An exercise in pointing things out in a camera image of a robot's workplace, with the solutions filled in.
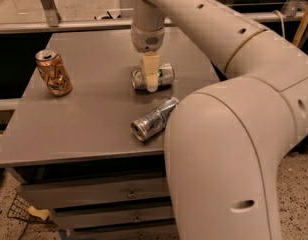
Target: silver can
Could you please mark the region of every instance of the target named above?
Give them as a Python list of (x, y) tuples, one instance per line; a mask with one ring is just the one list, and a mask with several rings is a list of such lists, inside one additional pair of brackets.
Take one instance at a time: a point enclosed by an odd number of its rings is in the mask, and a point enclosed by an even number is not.
[(39, 51), (35, 55), (35, 58), (37, 69), (51, 94), (54, 96), (63, 96), (73, 89), (62, 57), (58, 52), (45, 49)]
[[(173, 84), (175, 79), (174, 68), (170, 63), (161, 64), (158, 70), (158, 86)], [(145, 78), (140, 68), (132, 71), (132, 85), (135, 90), (147, 90)]]
[(172, 110), (178, 103), (179, 101), (175, 97), (169, 98), (147, 115), (135, 120), (131, 124), (134, 135), (140, 141), (145, 141), (162, 131), (167, 124)]

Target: soda can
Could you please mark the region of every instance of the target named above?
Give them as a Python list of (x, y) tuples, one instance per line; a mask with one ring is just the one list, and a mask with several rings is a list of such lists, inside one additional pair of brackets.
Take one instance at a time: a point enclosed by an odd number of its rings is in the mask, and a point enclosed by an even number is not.
[[(173, 84), (175, 79), (174, 69), (170, 63), (161, 64), (158, 70), (158, 86)], [(142, 70), (137, 68), (132, 71), (132, 85), (135, 90), (146, 90), (145, 78)]]
[(179, 101), (175, 97), (169, 98), (147, 115), (133, 121), (131, 128), (134, 135), (140, 141), (145, 141), (162, 131), (167, 124), (172, 110), (178, 103)]
[(64, 96), (73, 89), (61, 55), (58, 52), (45, 49), (39, 51), (35, 58), (37, 69), (51, 94)]

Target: cabinet panel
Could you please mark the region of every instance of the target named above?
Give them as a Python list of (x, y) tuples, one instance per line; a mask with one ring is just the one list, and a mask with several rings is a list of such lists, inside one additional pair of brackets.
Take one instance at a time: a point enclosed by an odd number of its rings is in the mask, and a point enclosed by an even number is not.
[(52, 220), (63, 229), (87, 228), (118, 224), (139, 224), (174, 218), (170, 198), (161, 202), (154, 199), (141, 204), (124, 202), (119, 206), (90, 207), (67, 212), (53, 212)]
[(117, 228), (115, 231), (87, 230), (74, 232), (72, 235), (76, 240), (95, 239), (95, 240), (127, 240), (143, 239), (143, 237), (161, 236), (177, 234), (175, 222), (172, 223), (153, 223), (141, 227)]
[(19, 194), (37, 209), (55, 209), (169, 196), (160, 173), (22, 185)]

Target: gold can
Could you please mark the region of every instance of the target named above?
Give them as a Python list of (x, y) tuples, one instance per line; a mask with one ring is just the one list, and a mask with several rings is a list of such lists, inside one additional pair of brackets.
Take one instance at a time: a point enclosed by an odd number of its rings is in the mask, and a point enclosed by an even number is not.
[(64, 96), (72, 91), (71, 80), (58, 52), (45, 49), (39, 51), (35, 58), (37, 69), (51, 94), (54, 96)]

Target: floor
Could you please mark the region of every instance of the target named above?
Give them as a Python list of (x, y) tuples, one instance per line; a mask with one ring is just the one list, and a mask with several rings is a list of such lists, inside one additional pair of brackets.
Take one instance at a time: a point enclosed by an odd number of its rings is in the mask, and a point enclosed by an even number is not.
[[(95, 20), (109, 9), (118, 9), (118, 0), (55, 0), (63, 20)], [(0, 23), (43, 22), (39, 0), (0, 0)], [(286, 156), (278, 172), (278, 197), (284, 240), (308, 240), (308, 154)], [(0, 240), (66, 240), (69, 232), (53, 224), (28, 224), (9, 218), (18, 182), (7, 172), (0, 183)], [(151, 240), (176, 240), (177, 236)]]

